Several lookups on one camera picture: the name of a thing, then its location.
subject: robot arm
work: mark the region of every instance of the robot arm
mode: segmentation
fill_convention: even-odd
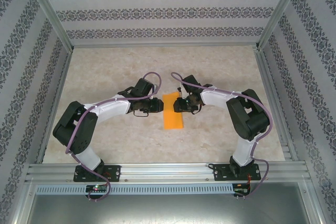
[[[193,75],[184,78],[183,81],[200,86]],[[216,87],[210,84],[204,85],[204,87],[213,88],[213,90],[181,84],[179,90],[182,97],[175,101],[174,111],[194,113],[200,111],[204,105],[228,108],[232,123],[239,136],[236,150],[230,158],[230,170],[235,176],[246,173],[254,163],[250,155],[253,145],[260,134],[263,134],[269,126],[269,118],[259,105],[250,100],[216,91]],[[261,102],[252,89],[241,94]]]
[[[141,78],[135,87],[129,87],[124,91],[113,96],[115,101],[107,102],[93,108],[83,119],[74,141],[70,147],[70,151],[75,154],[76,158],[88,167],[90,170],[101,174],[104,162],[98,157],[90,146],[91,138],[97,124],[110,119],[117,115],[124,115],[139,110],[148,116],[149,113],[163,111],[163,102],[158,98],[147,98],[143,100],[117,100],[118,98],[140,98],[149,94],[154,90],[154,85],[147,80]],[[64,114],[58,121],[52,134],[63,145],[67,146],[74,132],[77,122],[93,104],[81,104],[74,101],[69,104]]]

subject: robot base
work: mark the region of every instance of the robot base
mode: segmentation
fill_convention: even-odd
[[[209,164],[209,168],[214,171],[215,181],[237,181],[237,180],[261,180],[259,165],[252,164],[249,170],[245,173],[240,173],[235,176],[230,170],[229,164]]]
[[[106,177],[109,182],[119,182],[120,165],[104,165],[102,176]],[[74,182],[104,182],[100,177],[88,172],[82,166],[77,165],[74,174]]]

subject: beige floor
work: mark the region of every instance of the beige floor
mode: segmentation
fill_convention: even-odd
[[[176,91],[179,83],[170,76],[176,71],[184,77],[193,74],[202,85],[254,89],[269,107],[250,46],[75,49],[54,126],[70,102],[105,100],[135,85],[148,71],[162,76],[159,98]],[[148,79],[157,82],[155,77]],[[205,106],[197,115],[184,113],[183,121],[184,129],[164,130],[162,113],[148,118],[117,116],[96,127],[91,146],[106,163],[229,161],[237,134],[227,110]],[[64,151],[65,146],[51,136],[44,163],[74,163]],[[260,141],[255,156],[285,160],[275,128]]]

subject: wall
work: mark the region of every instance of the wall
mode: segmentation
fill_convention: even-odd
[[[68,54],[37,0],[0,0],[0,223],[36,161]]]
[[[279,0],[50,0],[74,45],[257,42]]]
[[[264,48],[292,140],[336,223],[336,0],[291,0]]]

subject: orange block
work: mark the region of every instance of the orange block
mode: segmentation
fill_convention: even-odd
[[[174,112],[174,102],[180,96],[178,92],[162,95],[163,107],[163,127],[165,130],[182,129],[182,113]]]

